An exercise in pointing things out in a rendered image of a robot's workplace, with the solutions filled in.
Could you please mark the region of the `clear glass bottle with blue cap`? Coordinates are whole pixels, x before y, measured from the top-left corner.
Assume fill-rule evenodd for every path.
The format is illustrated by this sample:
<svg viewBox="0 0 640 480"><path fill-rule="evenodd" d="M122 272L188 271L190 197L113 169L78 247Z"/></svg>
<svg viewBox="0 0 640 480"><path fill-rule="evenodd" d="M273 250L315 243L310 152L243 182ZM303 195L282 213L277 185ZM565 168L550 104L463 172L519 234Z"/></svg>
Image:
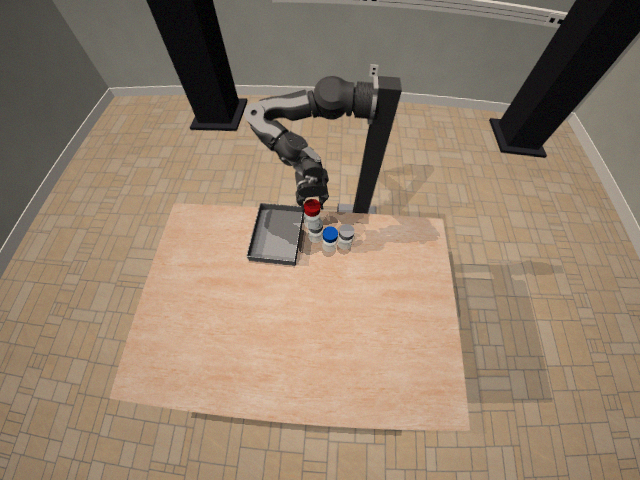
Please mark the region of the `clear glass bottle with blue cap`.
<svg viewBox="0 0 640 480"><path fill-rule="evenodd" d="M323 230L322 248L326 252L333 252L337 247L338 231L335 227L329 226Z"/></svg>

